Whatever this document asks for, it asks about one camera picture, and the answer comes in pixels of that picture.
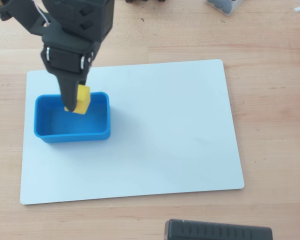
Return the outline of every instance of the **black device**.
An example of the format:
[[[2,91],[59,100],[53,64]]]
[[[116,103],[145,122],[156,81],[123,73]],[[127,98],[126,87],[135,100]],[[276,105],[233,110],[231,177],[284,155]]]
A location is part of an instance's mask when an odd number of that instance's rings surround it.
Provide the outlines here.
[[[78,85],[86,84],[92,62],[113,26],[115,0],[0,0],[0,18],[15,18],[31,34],[42,36],[41,58],[56,76],[63,104],[73,112]]]
[[[269,227],[171,219],[164,240],[273,240]]]
[[[132,3],[134,0],[125,0],[126,3]]]

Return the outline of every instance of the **white board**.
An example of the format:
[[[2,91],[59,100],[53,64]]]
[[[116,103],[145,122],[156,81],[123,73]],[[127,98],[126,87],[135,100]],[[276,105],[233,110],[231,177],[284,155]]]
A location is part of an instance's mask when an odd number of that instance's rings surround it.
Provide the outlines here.
[[[55,76],[27,75],[20,202],[41,204],[244,187],[221,60],[92,68],[111,136],[53,143],[34,134],[35,100]]]

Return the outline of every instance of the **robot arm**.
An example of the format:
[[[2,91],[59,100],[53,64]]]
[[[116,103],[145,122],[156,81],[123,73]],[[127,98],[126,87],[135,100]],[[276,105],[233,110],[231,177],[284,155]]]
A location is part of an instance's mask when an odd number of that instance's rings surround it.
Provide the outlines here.
[[[56,76],[62,102],[73,112],[78,85],[87,75],[100,45],[113,26],[114,0],[42,0],[49,21],[32,0],[0,0],[0,18],[15,18],[31,34],[42,36],[41,58]]]

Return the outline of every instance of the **cable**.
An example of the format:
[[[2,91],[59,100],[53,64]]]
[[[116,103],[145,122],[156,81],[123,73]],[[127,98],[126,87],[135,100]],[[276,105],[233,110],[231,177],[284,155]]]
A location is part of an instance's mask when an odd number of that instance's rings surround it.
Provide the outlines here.
[[[4,3],[0,0],[0,7],[2,7],[4,5]]]
[[[32,1],[33,1],[34,5],[35,5],[35,8],[36,8],[37,11],[39,12],[39,14],[43,17],[43,19],[44,19],[46,25],[49,26],[50,23],[49,23],[47,17],[45,16],[45,14],[41,11],[40,7],[38,6],[37,0],[32,0]]]

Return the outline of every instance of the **white object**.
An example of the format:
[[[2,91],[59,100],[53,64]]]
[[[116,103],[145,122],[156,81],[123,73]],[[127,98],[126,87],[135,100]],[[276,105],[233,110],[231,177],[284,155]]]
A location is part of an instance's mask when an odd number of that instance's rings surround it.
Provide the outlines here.
[[[42,16],[42,18],[44,19],[45,24],[46,24],[47,26],[49,26],[49,21],[48,21],[47,17],[45,16],[45,14],[41,11],[41,9],[40,9],[40,7],[39,7],[39,5],[38,5],[37,0],[32,0],[32,1],[33,1],[33,3],[34,3],[34,6],[35,6],[36,10],[38,11],[38,13],[39,13],[39,14]]]
[[[299,7],[296,7],[295,9],[294,9],[294,11],[297,13],[297,12],[300,12],[300,6]]]
[[[244,187],[221,60],[92,68],[87,85],[109,95],[110,138],[48,144],[35,101],[59,86],[28,73],[22,204]]]

